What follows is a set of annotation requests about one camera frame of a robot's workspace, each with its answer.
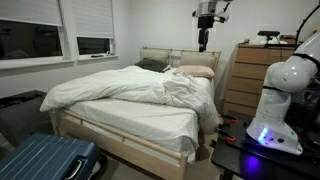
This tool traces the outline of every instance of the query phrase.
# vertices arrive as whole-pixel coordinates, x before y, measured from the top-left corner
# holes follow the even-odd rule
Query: mattress
[[[213,98],[213,83],[205,78],[196,80]],[[199,124],[196,112],[191,109],[107,98],[78,102],[69,109],[83,117],[181,152],[188,156],[189,163],[195,161],[196,149],[199,146]],[[96,132],[110,135],[96,126],[84,125]]]

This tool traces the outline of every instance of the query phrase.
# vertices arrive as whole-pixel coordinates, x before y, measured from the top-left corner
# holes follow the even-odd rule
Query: suitcase
[[[34,134],[0,162],[0,179],[85,180],[99,155],[94,143]]]

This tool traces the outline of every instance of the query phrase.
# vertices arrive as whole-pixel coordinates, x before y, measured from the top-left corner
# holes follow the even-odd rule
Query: footboard
[[[101,149],[164,179],[184,179],[188,162],[187,157],[179,152],[103,123],[87,119],[70,110],[51,111],[50,117],[57,135],[65,136],[71,134],[81,139],[95,142]],[[85,126],[85,123],[101,128],[119,138],[98,133]],[[155,154],[161,154],[166,158],[159,158]]]

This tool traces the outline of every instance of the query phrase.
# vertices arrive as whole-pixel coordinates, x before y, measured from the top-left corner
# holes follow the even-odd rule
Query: window blind
[[[0,0],[0,19],[62,26],[58,0]]]
[[[111,0],[73,0],[72,6],[78,37],[114,37]]]

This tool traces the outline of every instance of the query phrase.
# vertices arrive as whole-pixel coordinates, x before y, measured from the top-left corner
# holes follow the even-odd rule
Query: pillow
[[[213,78],[214,72],[206,66],[179,66],[173,74],[185,72],[193,77]]]
[[[168,64],[169,61],[169,51],[166,50],[154,50],[154,49],[141,49],[140,60],[152,59],[154,61],[159,61]]]
[[[199,65],[214,69],[216,58],[210,53],[182,52],[180,65]]]
[[[143,59],[142,61],[136,63],[135,65],[141,67],[142,69],[147,69],[150,71],[161,72],[161,73],[170,69],[170,68],[167,68],[168,67],[167,64],[159,61],[154,61],[152,59]]]

